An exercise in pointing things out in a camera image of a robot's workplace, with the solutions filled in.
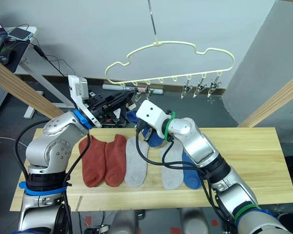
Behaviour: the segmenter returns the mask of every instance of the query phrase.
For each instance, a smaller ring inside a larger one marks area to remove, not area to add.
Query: wooden board
[[[238,128],[251,128],[270,116],[293,99],[293,79],[284,85],[268,101],[261,105],[249,117],[247,117]]]
[[[201,131],[251,187],[260,204],[293,202],[293,186],[274,128],[202,128]],[[37,129],[34,137],[41,132],[41,129]],[[106,142],[113,141],[116,133],[128,139],[135,135],[135,130],[91,130],[93,136]],[[76,144],[69,167],[78,156]],[[148,158],[159,161],[159,149],[150,148]],[[161,166],[148,164],[145,182],[139,188],[131,188],[125,182],[117,188],[111,188],[104,182],[96,188],[88,188],[83,182],[80,162],[69,181],[73,184],[67,192],[69,205],[75,211],[82,196],[79,211],[209,206],[203,189],[191,190],[183,184],[177,190],[165,190],[161,171]],[[22,195],[23,190],[17,187],[11,211],[20,210]]]
[[[0,87],[49,118],[55,118],[64,114],[62,110],[38,94],[32,87],[10,72],[1,63]]]

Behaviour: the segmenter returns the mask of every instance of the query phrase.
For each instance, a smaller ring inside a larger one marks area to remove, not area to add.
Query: green ring
[[[258,209],[260,209],[259,206],[256,206],[255,204],[248,204],[248,205],[242,207],[242,208],[236,213],[236,215],[234,216],[234,223],[235,223],[235,224],[236,224],[238,218],[241,216],[241,214],[242,214],[243,212],[245,212],[246,210],[248,210],[249,208],[258,208]]]
[[[168,137],[168,127],[170,125],[170,122],[176,117],[176,112],[172,112],[171,114],[171,117],[170,117],[170,121],[168,121],[168,123],[166,124],[166,128],[165,128],[165,141],[168,141],[167,140],[167,137]]]

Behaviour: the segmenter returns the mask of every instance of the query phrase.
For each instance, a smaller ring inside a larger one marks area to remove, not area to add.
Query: gray sock
[[[139,148],[142,154],[147,157],[148,144],[139,139]],[[139,187],[143,184],[147,175],[147,162],[138,154],[136,148],[136,137],[127,140],[126,144],[126,175],[125,182],[130,187]]]
[[[165,153],[166,149],[170,146],[170,143],[160,148],[161,156]],[[165,162],[182,161],[182,152],[184,147],[182,144],[175,140],[173,147],[168,151],[165,157]],[[176,164],[173,166],[182,167],[182,164]],[[176,170],[162,166],[162,182],[165,189],[177,189],[182,185],[184,180],[183,170]]]

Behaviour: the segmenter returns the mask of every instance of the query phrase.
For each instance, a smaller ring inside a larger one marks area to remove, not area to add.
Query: wooden table
[[[228,164],[232,165],[254,191],[259,204],[293,202],[293,186],[274,128],[202,128],[218,148]],[[41,134],[37,129],[35,137]],[[92,129],[98,140],[110,142],[114,135],[126,138],[135,135],[134,129]],[[79,156],[78,144],[73,148],[68,167]],[[148,158],[160,160],[158,148],[150,148]],[[203,189],[191,190],[184,184],[177,190],[165,190],[162,185],[161,166],[148,164],[147,176],[142,186],[131,188],[123,182],[111,188],[104,182],[95,188],[84,185],[82,163],[71,174],[68,200],[72,211],[157,209],[209,206]],[[16,188],[11,211],[21,209],[23,190]]]

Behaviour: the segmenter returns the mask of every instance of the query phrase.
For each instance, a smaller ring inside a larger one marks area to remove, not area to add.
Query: white plastic hanger
[[[232,53],[230,53],[229,51],[227,50],[224,50],[224,49],[219,49],[219,48],[207,48],[205,51],[203,52],[200,52],[197,50],[197,47],[195,44],[193,43],[190,43],[190,42],[186,42],[186,41],[173,41],[173,40],[165,40],[165,41],[158,41],[158,37],[157,37],[157,34],[156,34],[156,30],[155,30],[155,25],[154,25],[154,20],[153,20],[153,14],[152,14],[152,9],[151,9],[151,4],[150,4],[150,0],[148,0],[148,4],[149,4],[149,11],[150,11],[150,15],[151,15],[151,20],[152,20],[152,25],[153,25],[153,30],[154,30],[154,34],[155,34],[155,42],[153,44],[150,44],[150,45],[146,45],[146,46],[143,46],[143,47],[140,47],[138,49],[135,49],[133,51],[131,51],[129,54],[127,54],[127,62],[126,63],[122,63],[120,61],[117,61],[115,63],[112,63],[111,65],[109,65],[106,70],[105,70],[105,78],[112,84],[119,84],[121,86],[125,86],[127,83],[132,83],[133,85],[137,86],[138,85],[138,82],[145,82],[146,84],[150,85],[151,84],[151,81],[152,80],[158,80],[160,83],[164,83],[164,79],[167,79],[167,78],[171,78],[173,81],[177,81],[178,78],[180,77],[187,77],[188,80],[191,80],[192,76],[195,76],[195,75],[202,75],[202,79],[204,79],[206,77],[207,74],[211,74],[211,73],[217,73],[217,76],[220,76],[223,72],[225,71],[229,71],[232,69],[232,67],[234,66],[235,64],[235,58],[233,56]],[[172,76],[166,76],[166,77],[155,77],[155,78],[145,78],[145,79],[135,79],[135,80],[126,80],[126,81],[112,81],[109,77],[108,77],[108,71],[116,66],[116,65],[122,65],[122,66],[128,66],[131,64],[131,60],[130,60],[130,57],[139,52],[139,51],[142,51],[142,50],[145,50],[147,48],[151,48],[151,47],[154,47],[154,46],[162,46],[162,45],[165,45],[165,44],[179,44],[179,45],[188,45],[188,46],[192,46],[194,48],[194,52],[197,54],[197,55],[205,55],[208,51],[212,50],[212,51],[218,51],[218,52],[222,52],[222,53],[225,53],[227,55],[229,55],[232,59],[232,65],[231,67],[229,68],[224,68],[224,69],[219,69],[219,70],[214,70],[214,71],[203,71],[203,72],[195,72],[195,73],[188,73],[188,74],[180,74],[180,75],[172,75]]]

